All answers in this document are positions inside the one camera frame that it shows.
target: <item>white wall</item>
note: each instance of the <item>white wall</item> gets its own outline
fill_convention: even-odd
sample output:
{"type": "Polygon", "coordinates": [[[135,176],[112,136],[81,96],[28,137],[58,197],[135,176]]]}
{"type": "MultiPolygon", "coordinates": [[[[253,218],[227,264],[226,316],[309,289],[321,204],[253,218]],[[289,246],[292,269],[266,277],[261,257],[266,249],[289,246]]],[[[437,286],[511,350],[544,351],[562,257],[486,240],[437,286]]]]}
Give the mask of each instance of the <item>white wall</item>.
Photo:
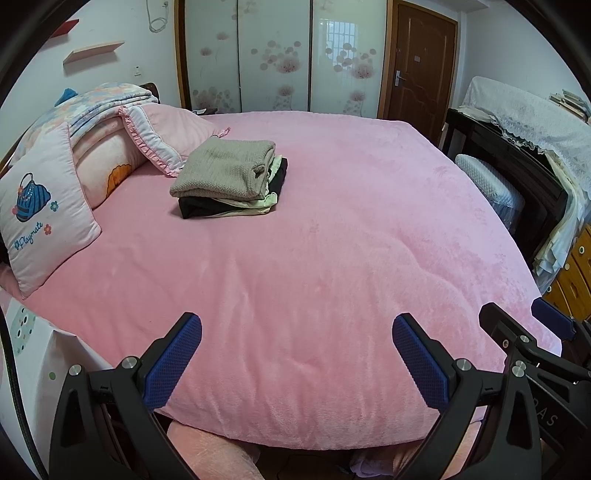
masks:
{"type": "MultiPolygon", "coordinates": [[[[152,18],[164,16],[163,0],[148,3],[152,18]]],[[[162,103],[180,106],[174,0],[169,9],[166,28],[152,33],[145,0],[90,0],[72,17],[80,22],[68,35],[49,39],[41,48],[0,108],[0,158],[67,87],[82,93],[105,82],[154,82],[162,103]],[[125,44],[114,53],[62,65],[72,50],[117,40],[125,44]],[[134,65],[141,67],[141,76],[133,75],[134,65]]]]}
{"type": "Polygon", "coordinates": [[[475,76],[548,98],[570,90],[585,98],[580,84],[550,43],[506,2],[467,15],[462,99],[475,76]]]}

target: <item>drawer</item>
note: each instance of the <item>drawer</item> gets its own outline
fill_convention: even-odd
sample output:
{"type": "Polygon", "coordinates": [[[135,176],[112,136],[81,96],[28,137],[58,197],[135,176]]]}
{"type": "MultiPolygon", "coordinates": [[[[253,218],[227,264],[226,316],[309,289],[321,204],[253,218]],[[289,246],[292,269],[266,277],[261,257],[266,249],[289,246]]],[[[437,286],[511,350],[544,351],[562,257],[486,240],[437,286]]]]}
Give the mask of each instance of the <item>drawer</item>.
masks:
{"type": "Polygon", "coordinates": [[[544,300],[559,309],[567,317],[572,316],[569,304],[566,302],[566,298],[564,298],[564,293],[558,281],[555,281],[551,287],[548,287],[548,292],[544,295],[544,300]]]}
{"type": "Polygon", "coordinates": [[[589,226],[581,232],[581,236],[571,252],[574,261],[577,262],[585,282],[591,286],[591,233],[589,226]]]}
{"type": "Polygon", "coordinates": [[[564,294],[571,315],[582,322],[591,314],[591,292],[583,279],[583,274],[571,255],[558,274],[558,283],[564,294]]]}

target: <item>bed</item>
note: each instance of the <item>bed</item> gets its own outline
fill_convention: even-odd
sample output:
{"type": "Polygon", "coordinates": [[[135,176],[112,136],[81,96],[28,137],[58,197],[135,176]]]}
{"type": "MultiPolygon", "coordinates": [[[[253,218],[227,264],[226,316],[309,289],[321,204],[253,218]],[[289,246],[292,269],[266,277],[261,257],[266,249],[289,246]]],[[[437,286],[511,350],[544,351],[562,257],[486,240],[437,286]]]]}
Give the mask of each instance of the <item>bed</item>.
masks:
{"type": "MultiPolygon", "coordinates": [[[[422,439],[423,403],[392,344],[410,312],[456,358],[501,371],[480,330],[497,302],[555,353],[539,291],[479,190],[408,124],[307,112],[208,117],[271,139],[289,170],[274,211],[190,219],[146,163],[94,210],[102,234],[26,306],[112,364],[185,311],[203,340],[163,413],[230,439],[352,449],[422,439]]],[[[18,295],[9,268],[0,285],[18,295]]]]}

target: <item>stack of books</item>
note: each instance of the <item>stack of books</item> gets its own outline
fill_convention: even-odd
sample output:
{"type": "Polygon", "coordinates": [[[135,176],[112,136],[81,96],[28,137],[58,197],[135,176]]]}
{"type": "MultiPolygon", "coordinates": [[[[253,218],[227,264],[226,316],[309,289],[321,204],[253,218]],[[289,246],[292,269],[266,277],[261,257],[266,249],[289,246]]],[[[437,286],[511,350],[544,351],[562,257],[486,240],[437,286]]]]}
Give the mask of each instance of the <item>stack of books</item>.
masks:
{"type": "Polygon", "coordinates": [[[563,90],[563,94],[550,95],[550,100],[591,125],[591,108],[580,96],[563,90]]]}

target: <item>door handle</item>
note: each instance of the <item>door handle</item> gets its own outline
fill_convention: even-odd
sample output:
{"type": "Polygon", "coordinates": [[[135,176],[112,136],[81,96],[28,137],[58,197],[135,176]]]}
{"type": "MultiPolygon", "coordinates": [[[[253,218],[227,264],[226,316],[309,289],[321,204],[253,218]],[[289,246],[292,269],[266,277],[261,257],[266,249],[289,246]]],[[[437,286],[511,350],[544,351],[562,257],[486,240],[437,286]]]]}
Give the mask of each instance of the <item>door handle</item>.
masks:
{"type": "Polygon", "coordinates": [[[396,70],[396,81],[394,82],[394,86],[395,87],[397,87],[400,84],[400,80],[403,80],[403,81],[406,82],[406,79],[405,78],[402,78],[400,76],[400,73],[401,73],[400,70],[396,70]]]}

